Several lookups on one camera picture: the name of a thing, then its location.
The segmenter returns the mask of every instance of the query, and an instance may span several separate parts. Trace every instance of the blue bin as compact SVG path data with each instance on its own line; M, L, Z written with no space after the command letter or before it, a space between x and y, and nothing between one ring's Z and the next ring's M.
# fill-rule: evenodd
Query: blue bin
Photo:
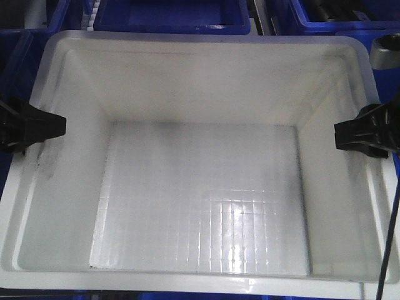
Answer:
M248 34L246 0L102 0L94 30Z
M203 292L144 292L139 295L137 300L272 300L272 299L269 296L257 296L248 294L208 294Z
M85 14L92 14L93 12L93 3L94 0L83 0L83 8Z
M379 21L311 22L302 0L271 0L271 14L283 35L335 35L338 31L400 28L400 1L362 1Z
M25 293L27 296L23 296L23 297L11 296L8 299L9 300L91 300L91 295L30 296L30 294L35 294L35 291L32 291L32 290L23 290L23 292L21 294L25 294Z
M28 31L0 34L0 95L29 99L39 61L29 53L33 36ZM12 155L0 152L0 195L3 193Z
M286 297L282 297L280 300L333 300L333 299L286 296Z
M12 36L14 33L20 33L28 30L32 36L31 54L36 57L39 62L48 39L59 31L67 29L80 29L83 16L83 2L82 0L46 0L36 1L34 3L46 3L45 10L38 6L33 17L33 22L25 24L26 29L10 28L0 29L0 35L6 39L10 37L12 43ZM46 20L47 23L40 23L40 20Z

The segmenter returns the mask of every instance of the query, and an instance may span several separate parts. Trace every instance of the grid pattern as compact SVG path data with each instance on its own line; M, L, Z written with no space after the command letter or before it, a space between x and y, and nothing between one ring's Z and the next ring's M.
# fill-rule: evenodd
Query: grid pattern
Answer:
M90 263L195 273L308 273L296 130L117 122Z

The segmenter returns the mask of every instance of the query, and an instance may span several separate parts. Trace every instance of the black clamp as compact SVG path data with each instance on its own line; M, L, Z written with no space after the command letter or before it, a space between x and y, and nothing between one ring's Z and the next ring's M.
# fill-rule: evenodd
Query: black clamp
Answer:
M32 144L63 136L66 124L65 117L41 111L26 101L10 97L6 104L0 98L0 151L18 153Z
M334 128L337 149L359 151L372 158L400 153L400 93L387 104L362 108L354 120Z

